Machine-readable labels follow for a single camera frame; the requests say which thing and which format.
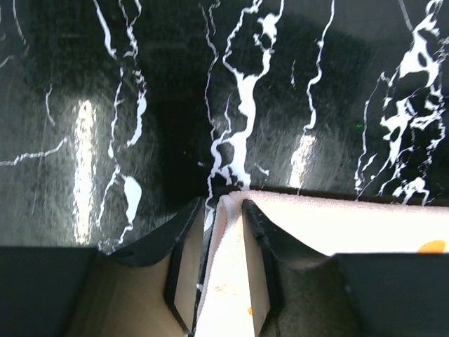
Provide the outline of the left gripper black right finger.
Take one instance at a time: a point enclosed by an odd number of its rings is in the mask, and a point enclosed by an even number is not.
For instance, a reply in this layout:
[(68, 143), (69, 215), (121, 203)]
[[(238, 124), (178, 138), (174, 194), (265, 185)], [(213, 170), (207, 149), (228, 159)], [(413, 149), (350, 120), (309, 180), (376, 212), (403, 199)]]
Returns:
[(448, 255), (327, 257), (242, 204), (256, 336), (447, 336)]

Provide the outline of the orange white patterned towel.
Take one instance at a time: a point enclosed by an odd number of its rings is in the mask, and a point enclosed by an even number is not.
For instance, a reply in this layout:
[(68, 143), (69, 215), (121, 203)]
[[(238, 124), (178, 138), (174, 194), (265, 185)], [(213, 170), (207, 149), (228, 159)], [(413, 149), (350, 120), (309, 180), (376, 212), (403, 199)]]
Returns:
[(209, 239), (195, 336), (254, 336), (243, 245), (243, 200), (326, 256), (336, 253), (446, 253), (448, 208), (231, 192), (207, 207)]

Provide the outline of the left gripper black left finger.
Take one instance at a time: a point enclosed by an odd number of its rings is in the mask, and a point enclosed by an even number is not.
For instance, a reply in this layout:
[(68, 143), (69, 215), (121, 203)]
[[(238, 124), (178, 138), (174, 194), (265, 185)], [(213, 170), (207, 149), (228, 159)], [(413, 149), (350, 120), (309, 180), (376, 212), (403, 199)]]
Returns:
[(1, 248), (2, 336), (187, 336), (195, 323), (204, 204), (114, 253)]

